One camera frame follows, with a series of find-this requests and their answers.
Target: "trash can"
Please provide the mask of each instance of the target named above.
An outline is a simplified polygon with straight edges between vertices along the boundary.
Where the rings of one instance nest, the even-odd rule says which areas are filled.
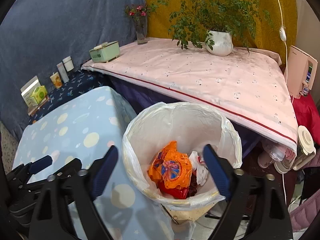
[[[201,156],[211,144],[218,156],[228,159],[233,168],[242,164],[240,137],[232,123],[211,106],[179,102],[157,103],[143,110],[128,125],[122,140],[123,162],[134,185],[150,199],[171,210],[190,211],[224,199],[212,177],[187,199],[164,197],[151,181],[147,170],[155,155],[170,141],[177,141],[177,150]]]

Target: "yellow patterned wallpaper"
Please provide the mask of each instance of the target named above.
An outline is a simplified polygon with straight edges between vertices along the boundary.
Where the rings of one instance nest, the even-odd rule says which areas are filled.
[[[287,35],[287,45],[294,45],[297,32],[297,8],[295,0],[280,0],[283,21]],[[171,38],[168,35],[169,14],[178,10],[180,0],[171,0],[168,7],[160,6],[156,14],[153,14],[148,20],[148,36],[156,38]],[[257,22],[257,35],[254,41],[251,41],[251,47],[259,49],[267,49],[280,54],[282,62],[285,62],[285,46],[279,37],[279,28],[281,27],[281,14],[277,0],[260,0],[260,9],[266,9],[270,12],[274,22],[274,30],[263,21]]]

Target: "tile floor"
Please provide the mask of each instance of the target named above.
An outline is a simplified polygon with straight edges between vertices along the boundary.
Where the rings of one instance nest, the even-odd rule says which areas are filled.
[[[0,132],[3,166],[5,173],[8,173],[12,169],[14,156],[18,148],[18,142],[12,137],[1,122]]]
[[[300,200],[296,200],[289,208],[288,211],[291,212],[295,208],[299,206]],[[196,228],[193,232],[192,239],[193,240],[207,240],[211,233],[213,232],[214,228],[218,224],[218,220],[216,219],[211,219],[211,218],[206,218],[204,216],[200,217],[196,221]],[[293,233],[293,240],[298,240],[305,230],[302,230],[300,232],[295,232]],[[242,225],[242,227],[239,227],[236,237],[234,238],[235,240],[241,239],[243,237],[243,234],[245,233],[245,225]]]

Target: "light blue sheet with polka dots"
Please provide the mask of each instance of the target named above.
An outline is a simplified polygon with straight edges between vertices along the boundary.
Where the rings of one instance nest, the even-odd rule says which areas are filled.
[[[145,197],[127,177],[121,157],[123,133],[136,116],[129,103],[109,87],[99,87],[75,98],[28,126],[19,143],[13,167],[45,155],[52,165],[33,175],[30,182],[48,175],[79,158],[82,168],[89,168],[102,158],[111,145],[119,151],[119,160],[103,192],[94,203],[115,240],[171,240],[171,219],[160,207]],[[86,240],[75,204],[69,205],[79,238]],[[179,230],[180,239],[183,230]]]

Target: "red stripe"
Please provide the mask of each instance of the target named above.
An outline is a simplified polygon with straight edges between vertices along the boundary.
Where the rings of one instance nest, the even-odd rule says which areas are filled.
[[[290,137],[288,137],[288,136],[286,136],[286,135],[284,135],[284,134],[282,134],[282,133],[279,133],[278,131],[276,131],[276,130],[270,128],[270,127],[267,127],[266,125],[264,125],[264,124],[262,124],[262,123],[259,123],[259,122],[255,121],[255,120],[253,120],[253,119],[251,119],[251,118],[248,118],[248,117],[246,117],[246,116],[244,116],[244,115],[242,115],[242,114],[238,114],[238,113],[232,112],[232,111],[230,111],[230,110],[228,110],[228,109],[225,109],[225,108],[223,108],[223,107],[221,107],[221,106],[219,106],[219,105],[215,105],[215,104],[213,104],[213,103],[207,102],[207,101],[205,101],[205,100],[203,100],[203,99],[201,99],[201,98],[197,98],[197,97],[194,97],[194,96],[192,96],[192,95],[188,95],[188,94],[186,94],[186,93],[183,93],[183,92],[180,92],[180,91],[171,89],[171,88],[166,88],[166,87],[163,87],[163,86],[160,86],[160,85],[151,83],[151,82],[149,82],[149,81],[145,81],[145,80],[141,80],[141,79],[138,79],[138,78],[129,77],[129,76],[122,75],[122,74],[119,74],[119,73],[115,73],[115,72],[112,72],[112,71],[109,71],[109,70],[106,70],[106,71],[107,71],[107,72],[110,72],[110,73],[113,73],[113,74],[116,74],[116,75],[119,75],[119,76],[124,76],[124,77],[126,77],[126,78],[131,78],[131,79],[135,79],[135,80],[137,80],[137,81],[141,81],[141,82],[144,82],[144,83],[148,83],[148,84],[150,84],[150,85],[157,86],[157,87],[160,87],[160,88],[163,88],[163,89],[166,89],[166,90],[174,91],[174,92],[176,92],[176,93],[185,95],[185,96],[187,96],[187,97],[191,97],[191,98],[194,98],[194,99],[196,99],[196,100],[202,101],[202,102],[204,102],[204,103],[206,103],[206,104],[209,104],[209,105],[215,106],[215,107],[217,107],[217,108],[220,108],[220,109],[222,109],[222,110],[224,110],[224,111],[226,111],[226,112],[228,112],[228,113],[231,113],[231,114],[240,116],[240,117],[242,117],[242,118],[244,118],[244,119],[247,119],[247,120],[249,120],[249,121],[251,121],[251,122],[254,122],[254,123],[256,123],[256,124],[258,124],[258,125],[266,128],[266,129],[268,129],[268,130],[270,130],[270,131],[273,131],[273,132],[281,135],[282,137],[285,137],[285,138],[293,141],[294,143],[296,143],[296,141],[293,140],[292,138],[290,138]]]

